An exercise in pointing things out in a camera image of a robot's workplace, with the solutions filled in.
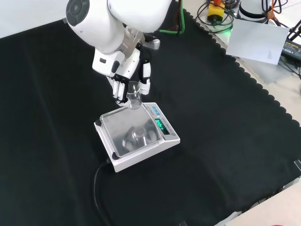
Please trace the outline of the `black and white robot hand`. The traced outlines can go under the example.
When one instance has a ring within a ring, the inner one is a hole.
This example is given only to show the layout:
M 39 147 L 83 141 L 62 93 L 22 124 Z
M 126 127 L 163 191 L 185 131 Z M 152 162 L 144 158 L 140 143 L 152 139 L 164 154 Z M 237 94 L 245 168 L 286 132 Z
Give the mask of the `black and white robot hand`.
M 129 108 L 130 100 L 127 97 L 129 82 L 134 74 L 139 76 L 139 92 L 147 95 L 150 90 L 151 54 L 146 48 L 135 48 L 129 58 L 121 51 L 103 54 L 95 50 L 92 68 L 105 76 L 112 87 L 112 96 L 115 102 L 122 107 Z

